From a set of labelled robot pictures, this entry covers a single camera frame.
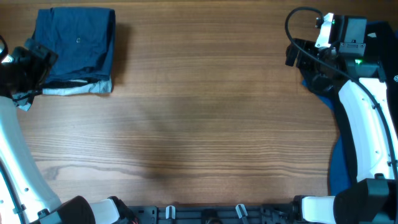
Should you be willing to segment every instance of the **wooden table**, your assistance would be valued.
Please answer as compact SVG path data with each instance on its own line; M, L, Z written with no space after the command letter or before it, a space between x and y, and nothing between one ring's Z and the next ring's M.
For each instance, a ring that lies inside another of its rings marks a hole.
M116 10L112 94L39 96L18 112L62 201L235 205L328 193L338 130L299 71L284 65L285 17L313 6L396 29L397 1L105 1L0 4L10 48L32 35L38 9ZM294 16L293 35L315 40L315 18Z

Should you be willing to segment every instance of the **blue cloth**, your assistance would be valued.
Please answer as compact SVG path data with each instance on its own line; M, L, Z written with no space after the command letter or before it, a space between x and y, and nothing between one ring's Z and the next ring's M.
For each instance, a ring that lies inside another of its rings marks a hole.
M39 10L33 38L58 54L46 83L109 80L116 19L113 9L57 7Z
M302 82L303 86L307 87L305 80ZM324 96L318 96L329 109L334 111L333 103ZM348 175L348 168L346 164L346 158L344 154L343 141L341 136L338 138L333 154L331 156L330 168L329 168L329 188L332 196L351 187L351 181Z

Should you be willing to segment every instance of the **black plastic part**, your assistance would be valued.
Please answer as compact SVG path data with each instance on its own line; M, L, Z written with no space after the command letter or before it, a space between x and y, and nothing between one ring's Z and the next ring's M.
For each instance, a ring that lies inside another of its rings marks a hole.
M377 62L356 63L354 59L345 60L347 73L355 78L379 78Z
M333 204L336 223L393 223L394 188L394 180L364 179L341 192Z
M39 212L37 212L37 216L39 217L39 218L44 218L44 217L46 217L47 215L50 215L50 212L49 212L49 210L48 209L43 209L43 210L41 210L41 211L39 211Z
M57 54L32 39L26 41L25 47L14 49L12 62L0 63L0 96L12 98L16 93L40 90L57 61Z
M317 18L317 21L315 23L315 28L321 29L322 24L323 24L323 19L322 18Z
M3 39L3 37L0 35L0 40L4 46L3 50L0 53L0 63L7 57L8 55L8 46L6 41Z
M358 16L333 16L334 24L330 29L329 44L340 42L339 54L344 57L363 57L367 20Z
M303 214L302 214L302 201L303 198L307 197L306 195L296 195L293 199L293 203L292 203L292 216L289 217L289 220L297 220L300 223L304 222L304 218L303 218Z
M94 213L90 204L82 196L77 196L63 203L57 212L62 223L95 224Z
M145 224L170 224L165 217L165 208L157 207L129 207L138 218L139 223ZM287 224L287 223L308 223L305 221L293 220L296 215L295 205L267 204L263 206L247 206L247 221L249 224ZM176 207L176 224L243 224L239 219L235 207ZM126 219L118 223L129 223Z
M136 221L136 213L129 209L129 207L127 207L122 200L118 199L116 196L111 196L108 198L114 202L116 208L118 209L120 219L127 219L130 222Z
M285 65L293 67L298 53L299 53L299 50L290 44L286 49Z
M86 201L86 199L84 199L82 196L77 196L63 203L52 213L34 221L33 224L60 222L67 224L95 224L95 217L90 204Z

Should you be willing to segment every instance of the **white panel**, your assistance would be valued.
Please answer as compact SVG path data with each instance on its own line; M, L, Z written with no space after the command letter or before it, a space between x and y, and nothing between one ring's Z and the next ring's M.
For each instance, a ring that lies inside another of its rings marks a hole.
M112 224L119 220L118 208L111 199L105 199L97 203L91 203L96 224Z
M302 200L303 218L308 222L335 224L334 196L305 197Z
M380 103L389 124L395 152L397 152L398 140L387 105L386 84L381 83L377 78L360 78L359 81ZM387 165L391 158L386 134L379 113L373 109L370 98L352 81L344 84L338 94L353 134L358 162L357 181L374 178L374 175L378 173L384 174L387 179L393 179L392 167Z
M14 103L3 96L0 96L0 160L6 167L19 201L26 207L24 214L28 223L38 219L37 212L45 208L51 212L61 206L60 199L48 186L30 154ZM6 194L8 192L2 191L0 197Z
M11 196L8 192L4 178L0 175L0 223L20 223L18 215L14 214L12 209L14 204L12 203Z
M323 24L321 25L321 31L319 33L315 47L330 47L329 36L333 22L333 13L328 13L323 18Z

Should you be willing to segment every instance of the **black cable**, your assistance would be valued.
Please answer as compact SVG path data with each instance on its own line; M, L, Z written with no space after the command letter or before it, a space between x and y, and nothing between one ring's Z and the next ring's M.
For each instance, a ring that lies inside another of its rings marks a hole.
M291 36L290 32L289 32L289 19L293 16L293 14L295 14L298 11L312 11L312 12L316 12L319 14L320 19L323 20L323 14L321 11L319 11L318 9L312 8L312 7L298 7L296 9L293 9L293 11L291 11L289 13L289 15L287 15L286 17L286 21L285 21L285 31L286 31L286 35L287 38L289 38L289 40L291 41L291 43L294 45L294 47L296 47L297 49L299 49L302 53L304 53L306 56L308 56L310 59L322 64L323 66L332 69L333 71L343 75L344 77L348 78L349 80L351 80L353 83L357 84L357 86L359 86L365 93L366 95L371 99L373 105L374 105L374 109L377 109L377 112L379 113L380 119L383 123L384 126L384 130L386 132L386 137L387 137L387 143L389 146L389 150L390 150L390 156L391 156L391 165L392 165L392 172L394 174L394 178L396 180L396 203L397 203L397 207L398 207L398 167L397 167L397 160L396 160L396 154L394 152L394 146L392 144L392 137L391 137L391 132L387 123L387 119L386 116L384 115L380 104L377 102L377 100L375 99L375 97L372 95L372 93L361 83L359 82L359 79L357 78L353 78L350 75L348 75L347 73L321 61L320 59L314 57L313 55L311 55L310 53L308 53L307 51L305 51L303 48L301 48L293 39L293 37ZM395 219L395 224L398 224L398 211L396 211L396 219Z
M19 221L21 221L21 224L26 224L25 216L23 214L23 209L21 207L21 203L18 201L17 195L16 195L14 189L12 188L10 178L8 177L8 175L6 173L6 169L2 162L0 162L0 172L1 172L2 177L4 178L4 182L6 183L8 192L10 193L12 203L14 204L15 210L19 217Z

